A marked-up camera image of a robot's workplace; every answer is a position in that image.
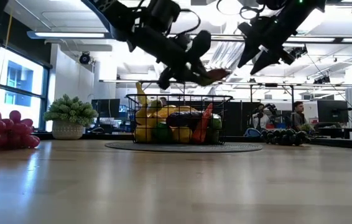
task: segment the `white pot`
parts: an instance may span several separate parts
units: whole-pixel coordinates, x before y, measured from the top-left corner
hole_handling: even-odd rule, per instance
[[[52,134],[58,140],[77,140],[83,135],[84,128],[80,124],[66,121],[53,121]]]

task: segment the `wire basket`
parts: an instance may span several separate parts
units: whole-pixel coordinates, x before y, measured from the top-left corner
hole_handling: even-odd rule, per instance
[[[129,94],[126,97],[134,114],[131,116],[134,143],[225,143],[225,104],[232,96]]]

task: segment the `window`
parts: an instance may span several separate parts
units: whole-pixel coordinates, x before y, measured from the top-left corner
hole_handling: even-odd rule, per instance
[[[0,49],[0,112],[3,118],[18,110],[22,119],[30,118],[44,129],[48,70],[10,50]]]

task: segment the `wooden table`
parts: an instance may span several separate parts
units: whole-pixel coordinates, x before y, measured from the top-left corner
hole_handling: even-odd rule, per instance
[[[352,149],[174,154],[106,142],[0,152],[0,224],[352,224]]]

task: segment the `round mat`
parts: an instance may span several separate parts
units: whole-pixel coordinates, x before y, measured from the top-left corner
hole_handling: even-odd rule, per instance
[[[226,143],[224,145],[195,146],[188,144],[137,144],[130,141],[107,143],[106,147],[152,152],[251,152],[262,149],[258,144]]]

